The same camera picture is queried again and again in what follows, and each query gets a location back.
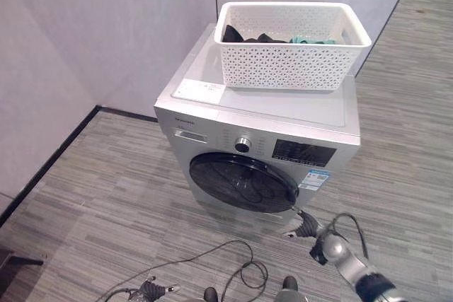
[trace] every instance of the digital display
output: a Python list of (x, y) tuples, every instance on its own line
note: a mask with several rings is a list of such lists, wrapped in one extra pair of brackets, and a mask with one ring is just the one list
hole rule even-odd
[(323, 168), (330, 161), (335, 151), (336, 149), (325, 146), (277, 139), (272, 158)]

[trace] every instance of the white plastic basket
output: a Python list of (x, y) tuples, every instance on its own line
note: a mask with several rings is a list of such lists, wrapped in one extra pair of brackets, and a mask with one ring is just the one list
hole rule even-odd
[[(225, 27), (244, 39), (265, 33), (335, 44), (222, 42)], [(234, 2), (222, 6), (214, 33), (224, 83), (241, 88), (335, 90), (363, 49), (371, 45), (354, 11), (341, 3)]]

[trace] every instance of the silver washing machine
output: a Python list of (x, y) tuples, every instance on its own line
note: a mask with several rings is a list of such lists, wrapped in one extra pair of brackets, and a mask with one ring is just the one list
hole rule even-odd
[(225, 88), (213, 31), (159, 96), (159, 124), (199, 203), (285, 225), (360, 147), (355, 79), (334, 92)]

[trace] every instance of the sticker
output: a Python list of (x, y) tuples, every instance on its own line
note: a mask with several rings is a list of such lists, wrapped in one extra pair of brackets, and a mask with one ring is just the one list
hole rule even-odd
[(301, 184), (299, 184), (299, 189), (308, 189), (317, 191), (325, 181), (329, 178), (330, 173), (325, 170), (310, 170)]
[(225, 91), (225, 85), (183, 79), (176, 89), (173, 97), (196, 100), (197, 102), (219, 104)]
[(313, 190), (313, 191), (317, 191), (317, 189), (319, 189), (319, 187), (315, 187), (313, 185), (308, 185), (308, 184), (304, 184), (304, 183), (300, 183), (299, 185), (297, 185), (297, 187), (299, 189), (306, 189), (306, 190)]

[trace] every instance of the clothes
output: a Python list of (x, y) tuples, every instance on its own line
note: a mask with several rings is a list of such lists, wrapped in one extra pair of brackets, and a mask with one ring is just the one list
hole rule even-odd
[[(225, 34), (222, 39), (222, 42), (265, 42), (271, 44), (287, 44), (284, 40), (273, 40), (271, 37), (266, 35), (265, 33), (261, 34), (258, 39), (249, 38), (244, 40), (241, 34), (231, 25), (227, 25), (225, 27)], [(289, 43), (292, 44), (335, 44), (335, 40), (329, 39), (324, 41), (317, 41), (317, 40), (307, 40), (302, 37), (296, 36), (291, 38)]]
[(243, 38), (233, 26), (227, 25), (222, 42), (243, 42)]
[(335, 44), (335, 40), (333, 39), (328, 39), (328, 40), (308, 40), (308, 39), (304, 39), (302, 37), (293, 37), (291, 38), (291, 40), (289, 41), (291, 43), (297, 43), (297, 44)]

